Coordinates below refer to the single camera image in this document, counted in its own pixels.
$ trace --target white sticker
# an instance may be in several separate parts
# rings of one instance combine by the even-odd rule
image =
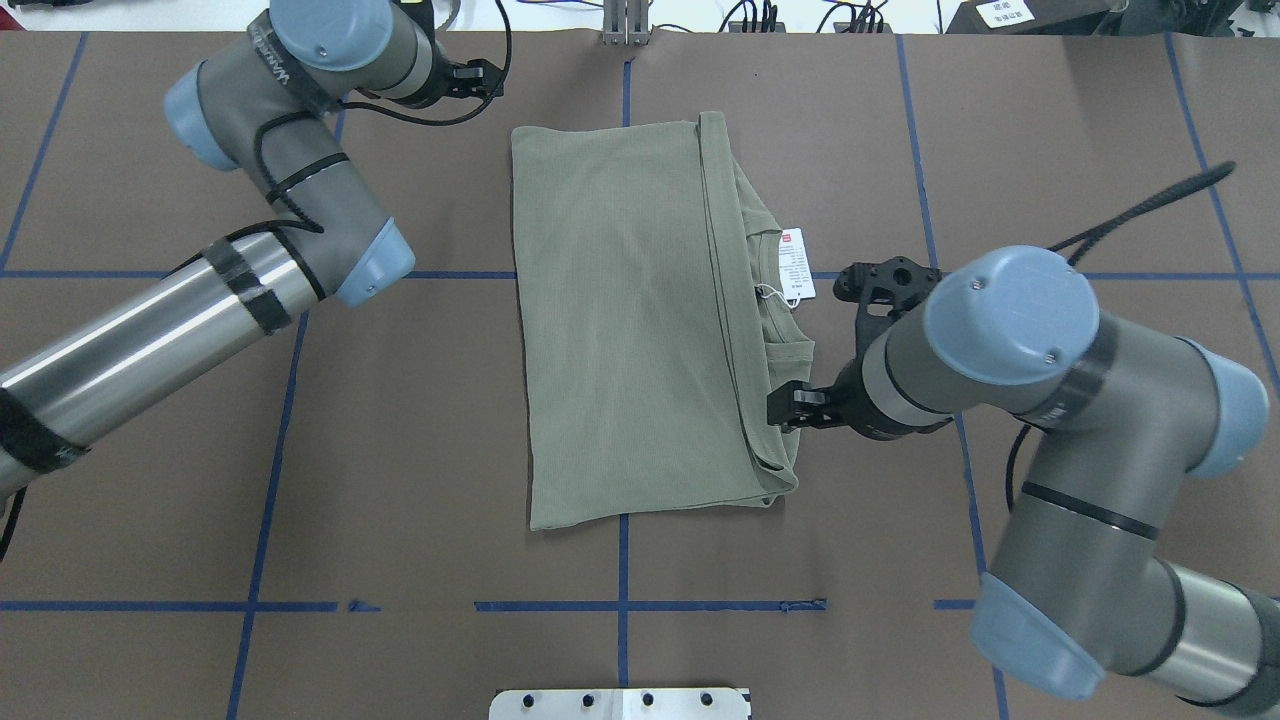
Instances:
[[[804,233],[800,228],[782,231],[778,238],[778,278],[782,281],[782,297],[788,301],[814,297],[813,273],[809,272],[809,255],[804,251]]]
[[[978,14],[982,15],[982,20],[987,23],[987,27],[1015,26],[1036,19],[1036,15],[1027,9],[1027,3],[1023,0],[997,0],[996,3],[978,5]]]

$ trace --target folded garment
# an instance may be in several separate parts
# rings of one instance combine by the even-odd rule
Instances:
[[[765,397],[809,378],[813,342],[771,292],[781,229],[724,117],[522,127],[512,158],[530,528],[794,491],[799,433]]]

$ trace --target white tag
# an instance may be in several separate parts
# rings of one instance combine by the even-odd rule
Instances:
[[[813,273],[809,272],[809,255],[804,251],[800,228],[782,231],[778,238],[778,278],[785,300],[799,301],[818,295],[813,288]]]
[[[1036,19],[1036,15],[1032,14],[1023,0],[997,0],[996,3],[978,5],[978,14],[982,15],[982,20],[987,23],[987,27],[1015,26]]]

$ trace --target clothing label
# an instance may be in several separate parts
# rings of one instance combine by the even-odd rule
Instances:
[[[785,300],[804,300],[814,297],[813,273],[809,272],[809,255],[804,251],[804,233],[800,228],[782,231],[778,238],[778,278],[782,281]]]
[[[978,5],[978,14],[982,15],[982,22],[987,23],[987,27],[1015,26],[1036,19],[1023,0],[997,0]]]

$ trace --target cloth fold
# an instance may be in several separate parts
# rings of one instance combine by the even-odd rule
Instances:
[[[799,433],[765,396],[808,379],[781,287],[781,229],[724,117],[512,133],[530,528],[794,491]]]

